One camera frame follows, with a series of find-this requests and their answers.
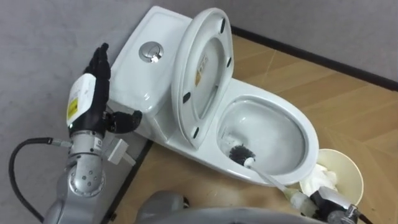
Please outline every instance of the toilet brush bristles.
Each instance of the toilet brush bristles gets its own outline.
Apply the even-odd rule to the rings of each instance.
[[[246,159],[255,158],[255,154],[243,145],[233,147],[229,152],[229,158],[244,166]]]

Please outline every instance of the baseboard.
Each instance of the baseboard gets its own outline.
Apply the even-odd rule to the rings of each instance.
[[[272,40],[270,38],[263,37],[261,35],[246,31],[244,29],[240,29],[235,26],[232,26],[232,33],[237,36],[243,37],[247,40],[251,40],[258,44],[265,45],[267,47],[281,51],[283,53],[287,53],[294,57],[298,57],[298,58],[307,60],[309,62],[313,62],[313,63],[319,64],[319,65],[322,65],[326,68],[336,70],[337,72],[347,74],[349,76],[358,78],[360,80],[364,80],[366,82],[381,86],[388,90],[398,91],[398,82],[392,81],[388,78],[384,78],[379,75],[367,72],[365,70],[355,68],[350,65],[347,65],[347,64],[344,64],[341,62],[337,62],[337,61],[322,57],[317,54],[313,54],[311,52],[307,52],[305,50],[293,47],[289,44],[284,44],[277,40]]]
[[[152,147],[152,144],[154,142],[151,140],[147,140],[144,148],[142,149],[141,153],[139,154],[138,158],[136,159],[136,164],[131,168],[129,175],[126,177],[126,180],[124,180],[118,194],[114,198],[111,206],[109,207],[108,211],[106,212],[101,224],[107,224],[109,221],[113,221],[116,218],[115,211],[120,203],[120,201],[123,199],[124,194],[127,192],[128,188],[130,187],[130,184],[132,180],[135,178],[138,169],[140,168],[142,162],[144,162],[144,159],[149,152],[149,149]]]

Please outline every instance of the white toilet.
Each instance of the white toilet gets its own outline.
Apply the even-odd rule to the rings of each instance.
[[[233,79],[231,25],[220,9],[194,19],[153,7],[112,66],[109,106],[143,112],[136,130],[212,169],[255,184],[257,173],[229,159],[243,144],[282,184],[315,166],[317,134],[284,99]]]

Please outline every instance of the black cable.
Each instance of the black cable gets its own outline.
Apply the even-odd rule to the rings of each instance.
[[[359,215],[359,219],[365,222],[366,224],[373,224],[364,214]]]
[[[25,208],[28,209],[28,211],[30,211],[41,223],[44,222],[44,217],[24,198],[24,196],[22,196],[21,191],[18,188],[14,171],[15,159],[20,149],[24,146],[29,144],[51,144],[52,140],[53,138],[32,138],[25,140],[13,150],[8,164],[8,176],[10,178],[12,190],[23,206],[25,206]]]

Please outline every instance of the toilet tank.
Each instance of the toilet tank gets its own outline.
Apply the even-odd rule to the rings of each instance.
[[[149,10],[111,67],[108,106],[113,111],[143,113],[136,132],[167,141],[177,125],[171,82],[175,54],[191,18],[158,6]]]

